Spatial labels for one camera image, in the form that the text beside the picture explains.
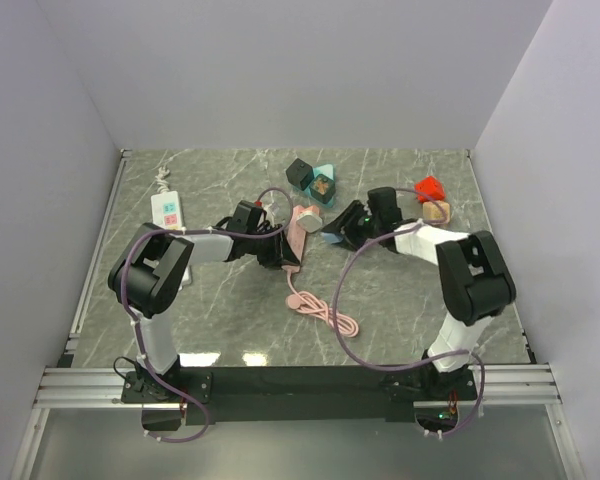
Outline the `white plug adapter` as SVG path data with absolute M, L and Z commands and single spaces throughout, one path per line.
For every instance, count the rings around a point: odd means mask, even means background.
M 301 211 L 297 216 L 296 223 L 307 233 L 318 232 L 323 227 L 323 220 L 320 214 L 310 209 Z

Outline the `white power strip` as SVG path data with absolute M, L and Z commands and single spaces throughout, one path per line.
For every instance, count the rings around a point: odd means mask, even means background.
M 152 223 L 163 229 L 183 230 L 184 217 L 177 191 L 162 191 L 151 196 Z

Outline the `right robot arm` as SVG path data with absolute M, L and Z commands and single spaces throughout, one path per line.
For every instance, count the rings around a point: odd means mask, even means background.
M 516 287 L 490 232 L 446 230 L 442 224 L 448 214 L 440 220 L 406 220 L 397 193 L 393 187 L 368 191 L 366 203 L 352 201 L 321 234 L 355 257 L 379 244 L 438 268 L 445 319 L 423 359 L 401 369 L 416 370 L 422 393 L 440 399 L 457 387 L 477 341 L 492 320 L 513 303 Z

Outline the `dark green cube adapter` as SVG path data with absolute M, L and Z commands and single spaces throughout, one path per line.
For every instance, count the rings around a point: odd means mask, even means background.
M 310 184 L 309 192 L 312 198 L 323 204 L 327 204 L 335 195 L 335 181 L 323 174 L 319 174 Z

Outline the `black cube socket adapter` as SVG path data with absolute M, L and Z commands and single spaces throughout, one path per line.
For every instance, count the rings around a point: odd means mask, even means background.
M 311 165 L 300 158 L 294 161 L 285 170 L 287 181 L 296 189 L 304 191 L 314 180 L 314 170 Z

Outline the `pink power strip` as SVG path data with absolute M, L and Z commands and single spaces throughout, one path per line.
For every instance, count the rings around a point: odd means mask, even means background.
M 317 206 L 294 207 L 286 238 L 291 251 L 299 261 L 303 258 L 307 235 L 318 232 L 322 227 L 323 219 Z

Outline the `beige cube socket adapter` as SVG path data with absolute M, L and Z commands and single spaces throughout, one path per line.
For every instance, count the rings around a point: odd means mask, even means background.
M 422 215 L 426 222 L 447 225 L 451 220 L 451 206 L 445 201 L 427 201 L 422 204 Z

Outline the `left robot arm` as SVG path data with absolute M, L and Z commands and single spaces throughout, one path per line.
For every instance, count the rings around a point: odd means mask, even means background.
M 232 262 L 253 255 L 270 269 L 297 267 L 296 253 L 283 226 L 267 220 L 249 225 L 222 219 L 204 230 L 179 233 L 153 223 L 137 230 L 108 277 L 108 287 L 131 315 L 138 345 L 137 363 L 146 371 L 144 389 L 156 401 L 173 399 L 180 378 L 171 371 L 179 364 L 166 312 L 174 302 L 185 271 L 198 264 Z

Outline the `red cube socket adapter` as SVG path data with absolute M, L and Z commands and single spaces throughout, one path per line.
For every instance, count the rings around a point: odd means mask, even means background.
M 414 185 L 420 203 L 428 201 L 444 201 L 446 193 L 442 183 L 434 176 L 428 176 Z

